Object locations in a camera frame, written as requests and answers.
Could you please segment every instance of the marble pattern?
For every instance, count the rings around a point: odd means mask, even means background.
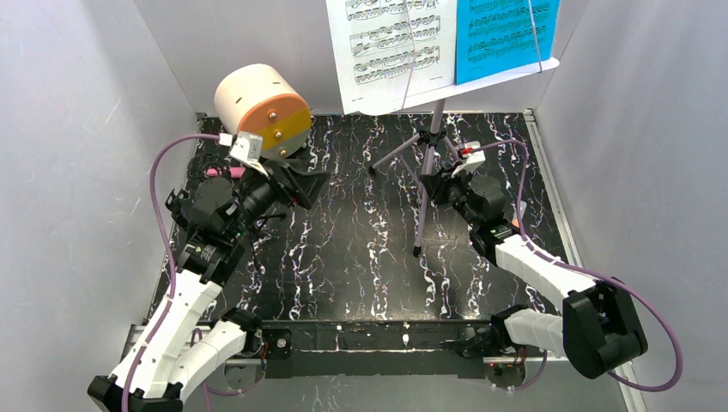
[[[255,269],[247,251],[204,317],[218,318],[234,306],[263,319],[334,321],[479,318],[516,303],[553,312],[554,307],[535,289],[477,256],[469,245],[467,225],[451,208],[428,208],[422,254],[412,256],[419,211],[417,186],[403,161],[419,172],[424,147],[405,150],[402,158],[382,166],[376,176],[370,176],[367,167],[427,128],[430,118],[420,114],[315,116],[308,147],[296,157],[307,170],[330,172],[331,179],[311,210],[276,207],[276,211],[287,211],[288,218],[271,221],[255,239],[261,270]],[[448,114],[443,120],[456,144],[508,138],[528,142],[519,113]],[[221,129],[217,118],[203,121],[203,132]],[[441,146],[437,159],[451,161]],[[198,145],[197,152],[201,150],[218,148],[205,142]],[[501,147],[488,151],[486,158],[479,172],[501,181],[512,201],[507,211],[512,216],[523,155]],[[563,256],[533,155],[525,197],[525,225],[534,241]],[[172,242],[178,237],[175,230]],[[150,315],[166,288],[163,274]]]

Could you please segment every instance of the tripod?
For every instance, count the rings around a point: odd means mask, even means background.
[[[433,169],[433,163],[434,163],[434,152],[437,149],[437,143],[440,142],[440,140],[445,142],[445,145],[447,146],[447,149],[450,150],[450,153],[452,153],[455,156],[455,159],[459,158],[459,152],[455,148],[455,146],[450,142],[450,139],[447,138],[446,130],[444,128],[441,128],[442,126],[442,113],[445,111],[445,99],[440,99],[435,102],[434,111],[433,111],[433,119],[432,123],[430,124],[430,130],[420,130],[419,136],[413,136],[411,139],[409,139],[407,142],[402,143],[399,145],[398,148],[395,148],[392,150],[389,154],[387,154],[385,157],[379,159],[374,164],[372,164],[369,167],[369,172],[371,174],[375,174],[377,172],[377,168],[385,164],[387,161],[391,160],[395,156],[399,156],[405,149],[410,148],[415,145],[419,144],[427,144],[427,149],[425,150],[425,157],[422,161],[422,172],[421,174],[430,174]],[[410,169],[409,166],[407,166],[407,163],[404,162],[404,159],[402,160],[404,166],[407,168],[407,171],[412,176],[412,179],[417,183],[418,185],[418,192],[417,197],[420,200],[420,213],[418,215],[419,219],[417,222],[417,232],[415,237],[415,250],[413,251],[413,254],[415,257],[419,257],[420,253],[422,252],[422,237],[425,234],[425,216],[428,211],[428,193],[425,191],[424,186],[422,183],[420,183],[419,179],[415,176],[415,174],[412,172],[412,169]]]

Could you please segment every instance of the pink object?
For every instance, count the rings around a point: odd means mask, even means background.
[[[243,177],[243,172],[246,169],[244,167],[230,167],[230,174],[233,176],[233,179],[240,179]],[[208,169],[207,171],[208,176],[217,176],[217,171],[215,169]]]

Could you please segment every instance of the blue paper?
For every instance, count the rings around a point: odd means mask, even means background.
[[[531,0],[541,60],[551,58],[560,0]],[[528,0],[458,0],[455,82],[538,62]]]

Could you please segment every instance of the white wall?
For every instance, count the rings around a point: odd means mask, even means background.
[[[634,285],[685,353],[651,411],[723,411],[728,358],[728,3],[592,2],[537,110],[585,265]],[[646,311],[639,381],[674,362]]]
[[[561,3],[556,57],[588,0]],[[213,95],[220,80],[242,66],[265,63],[275,67],[314,112],[342,112],[324,0],[136,0],[136,5],[195,111],[215,114]],[[552,73],[451,98],[446,110],[520,112],[537,107]]]
[[[0,3],[0,410],[98,410],[159,276],[147,171],[195,127],[131,0]]]

